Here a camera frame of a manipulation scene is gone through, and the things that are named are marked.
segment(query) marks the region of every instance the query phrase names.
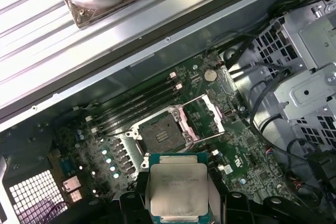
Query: chip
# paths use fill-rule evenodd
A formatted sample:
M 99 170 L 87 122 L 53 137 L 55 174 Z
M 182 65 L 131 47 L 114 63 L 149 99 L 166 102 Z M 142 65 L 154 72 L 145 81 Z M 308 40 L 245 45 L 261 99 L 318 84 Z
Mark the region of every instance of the chip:
M 260 177 L 261 180 L 266 180 L 266 179 L 268 179 L 268 174 L 267 174 L 267 172 L 262 172 L 262 173 L 259 174 L 259 177 Z
M 246 139 L 246 143 L 248 146 L 251 146 L 255 143 L 255 139 L 253 137 L 249 137 L 248 139 Z
M 182 132 L 171 114 L 144 127 L 141 136 L 150 153 L 165 153 L 185 145 Z

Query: black cable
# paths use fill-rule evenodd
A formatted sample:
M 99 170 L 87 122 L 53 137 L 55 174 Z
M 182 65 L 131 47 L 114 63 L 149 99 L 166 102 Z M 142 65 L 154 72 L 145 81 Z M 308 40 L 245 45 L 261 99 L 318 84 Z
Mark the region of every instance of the black cable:
M 252 44 L 252 42 L 259 36 L 259 34 L 269 26 L 270 18 L 265 18 L 257 24 L 257 28 L 250 31 L 250 34 L 256 34 L 255 37 L 248 37 L 237 49 L 237 51 L 232 55 L 230 59 L 225 62 L 227 69 L 230 69 L 237 61 L 241 58 L 247 48 Z
M 55 210 L 57 207 L 59 207 L 59 205 L 61 205 L 61 204 L 66 204 L 68 207 L 70 206 L 69 202 L 66 202 L 66 201 L 61 201 L 61 202 L 56 203 L 56 204 L 50 209 L 50 211 L 45 215 L 43 224 L 47 224 L 47 223 L 48 223 L 49 215 L 52 213 L 52 211 L 54 211 L 54 210 Z
M 251 95 L 252 95 L 252 92 L 253 92 L 253 89 L 255 89 L 257 86 L 259 86 L 260 84 L 264 83 L 265 85 L 267 85 L 267 81 L 265 80 L 261 80 L 261 81 L 258 81 L 256 84 L 254 84 L 250 90 L 248 91 L 248 94 L 247 94 L 247 101 L 250 102 L 251 100 Z
M 260 35 L 260 33 L 270 25 L 270 21 L 272 19 L 280 17 L 290 10 L 302 8 L 319 1 L 322 0 L 280 0 L 274 3 L 272 6 L 268 8 L 267 11 L 268 17 L 259 22 L 257 24 L 257 28 L 248 32 L 249 34 L 257 34 L 257 36 L 255 36 L 254 38 L 241 37 L 242 44 L 239 46 L 239 48 L 233 54 L 233 56 L 225 62 L 226 68 L 230 69 L 235 63 L 238 62 L 238 60 L 241 58 L 241 56 L 244 54 L 247 48 L 252 44 L 253 40 L 257 38 Z M 225 45 L 221 46 L 220 49 L 221 52 L 223 51 L 223 48 L 227 48 L 227 46 Z
M 288 153 L 287 151 L 279 148 L 277 145 L 275 145 L 274 143 L 270 142 L 267 138 L 265 138 L 262 134 L 262 132 L 260 132 L 258 129 L 257 129 L 257 126 L 254 122 L 254 118 L 256 116 L 256 113 L 261 105 L 261 103 L 263 102 L 265 96 L 272 90 L 274 89 L 278 83 L 282 80 L 284 80 L 285 78 L 287 77 L 287 74 L 285 71 L 282 71 L 282 72 L 279 72 L 279 74 L 273 79 L 271 80 L 270 84 L 267 85 L 264 90 L 261 92 L 260 96 L 257 98 L 256 102 L 255 102 L 255 105 L 252 109 L 252 112 L 251 112 L 251 116 L 250 116 L 250 121 L 249 121 L 249 124 L 250 124 L 250 127 L 251 127 L 251 131 L 252 133 L 254 133 L 255 135 L 257 135 L 260 140 L 262 140 L 265 144 L 267 144 L 268 146 L 270 146 L 272 149 L 274 150 L 277 150 L 278 152 L 282 153 L 282 154 L 285 154 L 286 156 L 291 156 L 291 157 L 294 157 L 296 159 L 299 159 L 303 162 L 306 162 L 306 160 L 302 157 L 299 157 L 297 155 L 294 155 L 294 154 L 291 154 L 291 153 Z
M 303 138 L 296 138 L 296 139 L 294 139 L 294 140 L 292 140 L 292 141 L 290 141 L 288 143 L 288 145 L 287 145 L 287 152 L 291 153 L 291 150 L 292 150 L 292 148 L 294 146 L 294 143 L 296 143 L 296 142 L 299 142 L 299 143 L 303 143 L 304 142 L 304 143 L 310 144 L 315 151 L 318 150 L 318 147 L 315 144 L 313 144 L 312 142 L 310 142 L 310 141 L 308 141 L 306 139 L 303 139 Z M 290 157 L 288 157 L 288 168 L 292 167 L 291 164 L 292 164 L 292 159 Z
M 264 130 L 266 129 L 266 127 L 271 123 L 273 122 L 274 120 L 276 119 L 282 119 L 282 116 L 280 114 L 277 114 L 275 116 L 272 116 L 271 118 L 269 118 L 264 124 L 263 126 L 261 127 L 260 129 L 260 132 L 264 132 Z
M 256 68 L 256 67 L 259 67 L 259 66 L 267 67 L 267 68 L 274 69 L 274 70 L 285 70 L 286 69 L 283 66 L 278 66 L 278 65 L 274 65 L 274 64 L 269 64 L 269 63 L 264 63 L 264 62 L 254 62 L 254 65 L 252 65 L 252 64 L 245 65 L 245 66 L 243 66 L 239 69 L 230 71 L 229 74 L 236 74 L 236 73 L 239 73 L 239 72 L 243 72 L 247 69 Z

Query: screw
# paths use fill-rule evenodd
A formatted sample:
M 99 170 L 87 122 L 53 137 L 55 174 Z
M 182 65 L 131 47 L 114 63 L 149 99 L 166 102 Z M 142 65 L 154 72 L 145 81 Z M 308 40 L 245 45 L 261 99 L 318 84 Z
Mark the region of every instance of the screw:
M 328 81 L 329 81 L 329 82 L 333 82 L 335 79 L 336 79 L 335 76 L 329 76 L 329 77 L 328 77 Z
M 272 202 L 273 204 L 280 204 L 280 203 L 281 203 L 281 200 L 278 199 L 278 198 L 273 198 L 273 199 L 271 199 L 271 202 Z
M 237 199 L 242 197 L 242 195 L 239 193 L 232 193 L 232 196 Z
M 238 107 L 238 110 L 239 110 L 240 112 L 244 112 L 244 111 L 246 110 L 246 108 L 245 108 L 244 106 L 239 106 L 239 107 Z

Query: motherboard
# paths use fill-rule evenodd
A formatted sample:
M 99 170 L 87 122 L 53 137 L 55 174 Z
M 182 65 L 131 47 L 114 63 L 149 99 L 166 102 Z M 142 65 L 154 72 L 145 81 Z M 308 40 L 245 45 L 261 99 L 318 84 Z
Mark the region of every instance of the motherboard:
M 206 152 L 229 190 L 256 202 L 291 198 L 219 60 L 197 55 L 55 128 L 63 173 L 78 178 L 82 194 L 113 198 L 132 189 L 151 153 Z

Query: perforated metal panel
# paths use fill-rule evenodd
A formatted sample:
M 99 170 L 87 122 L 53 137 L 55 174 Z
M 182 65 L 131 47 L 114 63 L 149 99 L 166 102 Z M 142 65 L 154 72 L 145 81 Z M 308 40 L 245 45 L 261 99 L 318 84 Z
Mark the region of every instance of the perforated metal panel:
M 67 209 L 66 204 L 58 204 L 64 199 L 48 170 L 9 190 L 15 201 L 13 208 L 22 224 L 44 223 L 46 215 L 49 214 L 49 221 Z
M 299 137 L 304 137 L 315 144 L 325 144 L 336 148 L 336 127 L 332 113 L 326 108 L 296 120 L 294 127 Z
M 278 19 L 254 41 L 256 53 L 265 63 L 282 66 L 298 58 L 286 32 L 282 30 L 283 22 L 283 18 Z M 268 70 L 273 78 L 277 75 L 278 70 Z

